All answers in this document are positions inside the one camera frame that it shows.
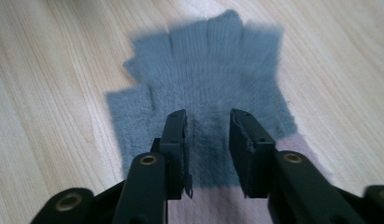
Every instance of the wooden table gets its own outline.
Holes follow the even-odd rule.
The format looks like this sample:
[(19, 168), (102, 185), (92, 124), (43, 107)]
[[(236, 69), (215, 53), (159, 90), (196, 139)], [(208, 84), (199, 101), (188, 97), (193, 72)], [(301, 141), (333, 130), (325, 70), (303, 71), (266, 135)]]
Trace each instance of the wooden table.
[(279, 85), (334, 184), (384, 184), (384, 0), (0, 0), (0, 223), (121, 181), (105, 93), (135, 84), (129, 35), (226, 8), (284, 27)]

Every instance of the wooden surface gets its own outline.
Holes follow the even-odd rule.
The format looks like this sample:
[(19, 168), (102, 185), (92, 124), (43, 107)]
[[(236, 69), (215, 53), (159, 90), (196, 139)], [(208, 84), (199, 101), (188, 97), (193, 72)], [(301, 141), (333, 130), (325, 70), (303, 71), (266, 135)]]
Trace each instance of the wooden surface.
[(284, 27), (280, 88), (334, 183), (384, 184), (384, 0), (0, 0), (0, 223), (121, 181), (105, 93), (134, 84), (128, 36), (226, 8)]

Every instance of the light wood tabletop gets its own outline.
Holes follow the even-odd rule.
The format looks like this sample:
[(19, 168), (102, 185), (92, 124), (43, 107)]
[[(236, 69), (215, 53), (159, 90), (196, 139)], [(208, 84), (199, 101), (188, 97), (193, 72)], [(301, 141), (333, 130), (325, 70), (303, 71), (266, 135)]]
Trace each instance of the light wood tabletop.
[(120, 182), (105, 94), (135, 84), (129, 36), (228, 8), (284, 28), (279, 86), (333, 183), (384, 184), (384, 0), (0, 0), (0, 223)]

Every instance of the wood grain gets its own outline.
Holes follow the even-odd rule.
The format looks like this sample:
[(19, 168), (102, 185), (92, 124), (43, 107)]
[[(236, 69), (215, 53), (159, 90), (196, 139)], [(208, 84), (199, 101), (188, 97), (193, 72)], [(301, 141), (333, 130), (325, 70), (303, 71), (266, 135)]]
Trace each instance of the wood grain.
[(278, 82), (300, 133), (361, 194), (384, 184), (384, 0), (0, 1), (0, 223), (122, 180), (105, 93), (135, 84), (129, 36), (226, 8), (284, 28)]

